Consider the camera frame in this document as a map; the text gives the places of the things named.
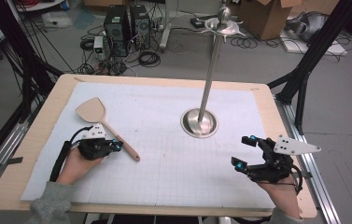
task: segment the gray sleeve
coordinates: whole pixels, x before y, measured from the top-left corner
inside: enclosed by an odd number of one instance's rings
[[[289,217],[277,208],[274,209],[272,213],[271,221],[269,222],[269,224],[301,224],[301,223],[303,223],[303,219]]]
[[[71,208],[71,197],[74,193],[74,186],[62,185],[54,182],[47,182],[41,198],[35,199],[30,205],[32,217],[25,224],[70,223],[65,213]]]

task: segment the metal stand base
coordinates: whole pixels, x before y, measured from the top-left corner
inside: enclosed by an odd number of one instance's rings
[[[218,122],[216,116],[205,110],[202,121],[199,121],[199,108],[186,111],[181,116],[181,127],[190,136],[206,138],[216,133]]]

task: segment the metal pole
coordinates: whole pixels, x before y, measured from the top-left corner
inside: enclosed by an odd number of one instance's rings
[[[208,95],[210,94],[211,83],[213,82],[213,75],[214,75],[214,72],[216,71],[216,68],[217,68],[219,50],[220,50],[221,44],[223,42],[222,35],[215,35],[215,38],[216,39],[214,40],[214,49],[213,49],[213,53],[211,54],[210,65],[208,66],[207,78],[206,78],[205,85],[204,85],[202,104],[201,104],[200,111],[199,111],[199,117],[198,117],[199,122],[202,121],[203,116],[204,116],[205,107],[207,106]]]

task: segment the wooden spatula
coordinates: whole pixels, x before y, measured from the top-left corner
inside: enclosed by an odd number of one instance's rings
[[[80,105],[76,109],[76,112],[84,120],[90,123],[102,123],[112,134],[114,134],[118,141],[123,142],[122,147],[129,153],[129,155],[131,155],[136,161],[140,161],[140,156],[137,152],[106,122],[106,107],[98,97],[92,98]]]

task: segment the black stand leg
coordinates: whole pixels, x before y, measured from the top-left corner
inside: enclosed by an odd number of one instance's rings
[[[352,0],[340,0],[333,10],[321,31],[312,41],[306,54],[303,56],[298,66],[289,74],[272,81],[269,88],[286,83],[283,90],[276,95],[276,99],[283,104],[290,105],[294,95],[299,92],[298,104],[295,117],[295,125],[299,134],[303,134],[303,108],[306,95],[307,80],[331,46],[332,42],[341,33],[342,29],[352,16]]]

